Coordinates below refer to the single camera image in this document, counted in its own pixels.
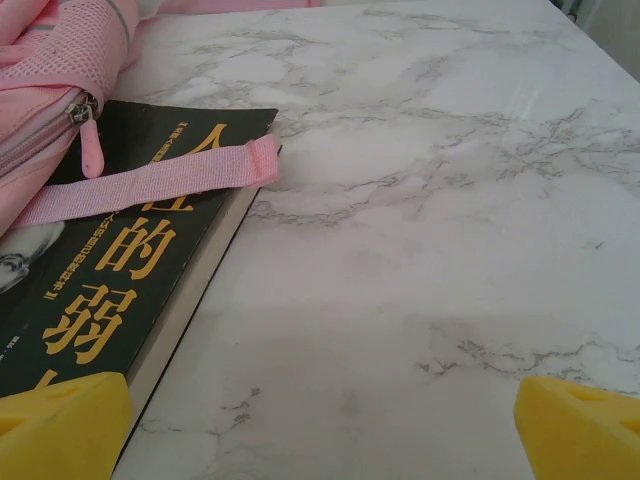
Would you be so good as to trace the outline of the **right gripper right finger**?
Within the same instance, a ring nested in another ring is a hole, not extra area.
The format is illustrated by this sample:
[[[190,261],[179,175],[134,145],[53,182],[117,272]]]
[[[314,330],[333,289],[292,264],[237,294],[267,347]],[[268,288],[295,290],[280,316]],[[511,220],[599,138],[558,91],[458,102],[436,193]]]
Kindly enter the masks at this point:
[[[536,480],[640,480],[640,399],[528,377],[515,425]]]

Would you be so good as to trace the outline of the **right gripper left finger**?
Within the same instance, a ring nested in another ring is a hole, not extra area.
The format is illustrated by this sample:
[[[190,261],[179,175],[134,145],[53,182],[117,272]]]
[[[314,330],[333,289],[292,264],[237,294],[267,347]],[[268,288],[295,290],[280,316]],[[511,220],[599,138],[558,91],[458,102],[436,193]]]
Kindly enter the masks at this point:
[[[131,421],[116,372],[0,398],[0,480],[111,480]]]

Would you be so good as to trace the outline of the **black book with portrait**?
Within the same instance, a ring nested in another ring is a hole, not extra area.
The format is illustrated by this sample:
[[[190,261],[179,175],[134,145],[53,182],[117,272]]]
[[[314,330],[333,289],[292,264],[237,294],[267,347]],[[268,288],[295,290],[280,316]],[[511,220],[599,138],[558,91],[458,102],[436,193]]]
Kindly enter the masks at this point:
[[[97,127],[112,175],[274,133],[275,109],[112,101]],[[125,377],[134,426],[256,195],[234,187],[0,239],[0,398],[80,377]]]

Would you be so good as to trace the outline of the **pink backpack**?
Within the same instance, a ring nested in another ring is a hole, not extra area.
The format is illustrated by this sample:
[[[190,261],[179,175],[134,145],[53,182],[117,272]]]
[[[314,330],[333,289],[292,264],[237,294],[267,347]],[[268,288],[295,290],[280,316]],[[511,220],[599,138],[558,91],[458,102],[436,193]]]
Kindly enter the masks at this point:
[[[316,7],[320,0],[0,0],[0,235],[279,174],[265,135],[105,173],[97,118],[157,15]]]

